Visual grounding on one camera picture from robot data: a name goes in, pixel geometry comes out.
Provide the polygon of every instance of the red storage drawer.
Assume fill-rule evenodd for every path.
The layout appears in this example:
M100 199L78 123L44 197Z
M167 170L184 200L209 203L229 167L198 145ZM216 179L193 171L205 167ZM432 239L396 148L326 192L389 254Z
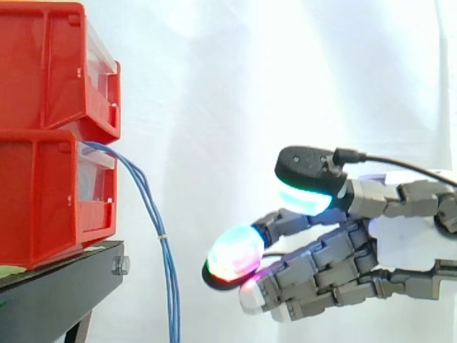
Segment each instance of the red storage drawer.
M0 2L0 129L116 141L119 73L81 4Z
M70 131L0 130L0 161L0 265L34 269L115 233L115 158Z

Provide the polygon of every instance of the robotic hand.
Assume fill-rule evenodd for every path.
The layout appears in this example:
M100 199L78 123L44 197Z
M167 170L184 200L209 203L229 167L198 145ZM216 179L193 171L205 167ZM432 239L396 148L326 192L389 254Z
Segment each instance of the robotic hand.
M360 161L396 164L428 178L392 172L348 179L344 164ZM307 195L306 202L301 202L305 212L319 212L310 194L330 201L321 213L312 215L280 209L249 228L231 230L218 239L203 277L215 289L240 286L245 313L271 312L276 321L290 322L315 316L328 307L359 304L369 297L387 299L394 293L438 299L442 280L457 281L457 260L453 260L457 257L453 246L457 183L442 174L347 149L332 152L293 146L280 153L276 176ZM318 224L338 227L259 269L264 249L279 237ZM401 230L405 228L414 240L408 240ZM425 248L414 254L418 242ZM399 267L386 266L398 254L389 245L398 245L406 253L393 263L409 270L391 272L379 267Z

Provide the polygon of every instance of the black cable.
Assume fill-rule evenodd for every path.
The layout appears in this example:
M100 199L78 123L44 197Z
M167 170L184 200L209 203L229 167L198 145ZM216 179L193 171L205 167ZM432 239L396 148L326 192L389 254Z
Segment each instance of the black cable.
M359 152L357 150L352 150L352 149L343 149L343 148L337 148L335 152L333 153L333 162L335 165L343 167L344 164L347 163L362 163L362 162L380 162L384 164L392 164L394 166L399 166L404 169L409 169L414 172L417 172L422 175L426 175L432 179L438 180L440 182L443 182L444 184L448 184L449 186L457 188L457 182L448 179L447 177L443 177L438 173L435 173L433 171L428 171L424 168L421 168L419 166L415 166L414 164L409 164L406 162L398 161L395 159L389 159L387 157L381 157L381 156L376 156L376 155L370 155L370 154L365 154L363 152Z
M426 175L428 177L431 177L435 180L438 180L440 182L443 182L445 184L448 184L452 187L457 188L457 182L452 181L446 177L441 176L440 174L437 174L433 171L428 171L424 168L421 168L419 166L415 166L414 164L409 164L406 162L402 161L397 161L395 159L389 159L386 157L381 157L381 156L375 156L375 155L366 155L365 156L365 161L372 161L372 162L380 162L380 163L385 163L385 164L392 164L394 166L400 166L401 168L405 169L410 169L412 171L418 172L419 174Z
M285 252L269 252L269 253L263 254L262 259L267 259L270 257L282 257L285 254L286 254Z

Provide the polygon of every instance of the led light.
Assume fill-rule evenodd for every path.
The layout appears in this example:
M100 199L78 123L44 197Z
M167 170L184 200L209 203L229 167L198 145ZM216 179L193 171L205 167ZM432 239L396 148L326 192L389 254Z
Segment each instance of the led light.
M265 243L256 229L238 226L218 238L206 265L212 275L230 282L257 269L264 251Z
M284 207L289 211L302 213L307 216L316 216L325 211L332 201L332 197L326 194L303 191L290 187L281 182L279 191Z

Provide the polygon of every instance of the black fingertip cap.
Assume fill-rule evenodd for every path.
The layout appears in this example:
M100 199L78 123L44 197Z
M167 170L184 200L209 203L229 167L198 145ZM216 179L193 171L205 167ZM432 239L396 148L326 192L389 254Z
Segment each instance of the black fingertip cap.
M279 153L275 174L293 188L335 197L346 175L335 175L326 168L328 156L333 156L333 152L311 146L288 146Z
M215 289L216 291L231 291L232 289L235 289L237 287L240 287L242 284L244 284L246 281L248 281L252 276L255 274L255 271L247 274L244 277L241 277L239 279L227 282L222 279L219 279L218 277L215 277L212 273L209 272L208 269L208 264L204 263L203 268L201 269L201 278L205 281L205 284L212 288Z

